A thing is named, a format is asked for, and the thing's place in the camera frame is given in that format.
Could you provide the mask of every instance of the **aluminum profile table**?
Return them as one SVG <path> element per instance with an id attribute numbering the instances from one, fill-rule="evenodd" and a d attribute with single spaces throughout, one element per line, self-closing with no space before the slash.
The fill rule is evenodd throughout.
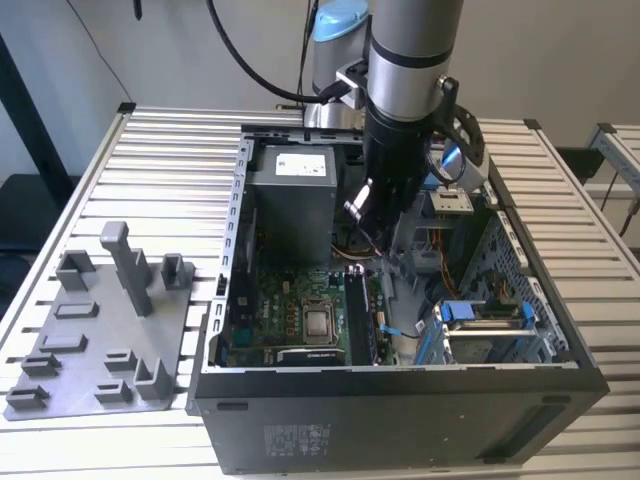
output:
<path id="1" fill-rule="evenodd" d="M 600 123 L 589 143 L 640 196 L 640 126 Z"/>
<path id="2" fill-rule="evenodd" d="M 20 375 L 19 359 L 33 347 L 58 289 L 53 272 L 61 252 L 86 249 L 94 262 L 108 262 L 98 237 L 110 219 L 126 220 L 132 247 L 144 248 L 150 259 L 174 250 L 196 265 L 175 398 L 162 412 L 19 423 L 0 417 L 0 473 L 38 480 L 223 477 L 200 418 L 187 416 L 184 407 L 197 329 L 216 286 L 240 125 L 300 122 L 295 112 L 143 107 L 117 116 L 0 323 L 0 409 L 4 393 Z M 522 468 L 301 477 L 640 478 L 638 265 L 541 131 L 516 121 L 484 121 L 482 127 L 518 213 L 592 347 L 611 394 Z"/>

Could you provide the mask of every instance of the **label sticker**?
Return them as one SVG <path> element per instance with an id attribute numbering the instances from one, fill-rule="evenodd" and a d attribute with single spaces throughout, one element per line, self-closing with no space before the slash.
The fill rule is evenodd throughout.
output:
<path id="1" fill-rule="evenodd" d="M 331 424 L 265 425 L 264 442 L 270 457 L 326 456 Z"/>
<path id="2" fill-rule="evenodd" d="M 327 168 L 324 155 L 281 153 L 276 158 L 276 175 L 325 177 Z"/>

